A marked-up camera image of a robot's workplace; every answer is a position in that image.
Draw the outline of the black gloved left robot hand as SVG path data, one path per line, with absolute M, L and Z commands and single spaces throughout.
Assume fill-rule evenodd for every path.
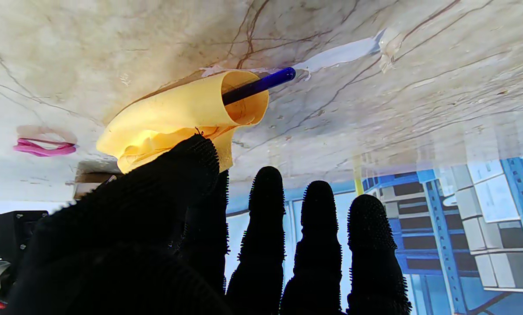
M 342 251 L 329 183 L 302 202 L 284 284 L 284 188 L 263 167 L 228 283 L 228 172 L 194 134 L 37 223 L 5 315 L 341 315 Z

